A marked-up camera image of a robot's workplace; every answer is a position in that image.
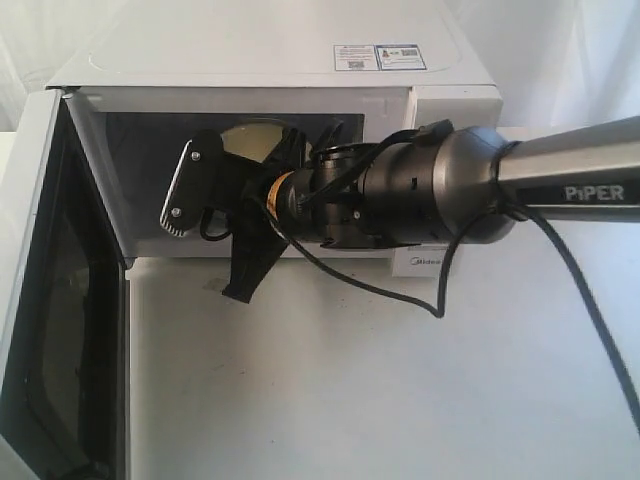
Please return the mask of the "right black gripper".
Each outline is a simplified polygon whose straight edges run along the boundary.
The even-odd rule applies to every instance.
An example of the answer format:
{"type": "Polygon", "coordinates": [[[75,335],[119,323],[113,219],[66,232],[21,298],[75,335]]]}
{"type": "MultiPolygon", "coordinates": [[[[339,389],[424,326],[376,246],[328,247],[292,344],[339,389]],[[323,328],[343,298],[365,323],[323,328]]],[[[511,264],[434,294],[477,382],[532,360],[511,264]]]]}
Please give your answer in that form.
{"type": "Polygon", "coordinates": [[[306,157],[306,134],[287,128],[261,163],[262,173],[246,183],[239,226],[232,229],[230,277],[223,296],[248,304],[288,247],[288,237],[320,239],[314,214],[299,206],[311,193],[313,170],[301,168],[306,157]]]}

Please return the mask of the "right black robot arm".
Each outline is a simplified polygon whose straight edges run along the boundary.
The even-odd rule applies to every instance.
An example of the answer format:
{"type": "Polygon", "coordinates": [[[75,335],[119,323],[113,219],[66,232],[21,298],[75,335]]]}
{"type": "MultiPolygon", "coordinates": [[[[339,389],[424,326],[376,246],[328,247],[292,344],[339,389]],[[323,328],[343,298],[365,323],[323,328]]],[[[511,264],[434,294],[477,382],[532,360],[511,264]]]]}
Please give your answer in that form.
{"type": "Polygon", "coordinates": [[[639,217],[639,121],[527,141],[441,120],[378,143],[341,145],[329,129],[306,162],[279,145],[243,173],[230,221],[224,294],[248,302],[288,247],[376,251],[428,243],[488,244],[527,209],[546,219],[639,217]]]}

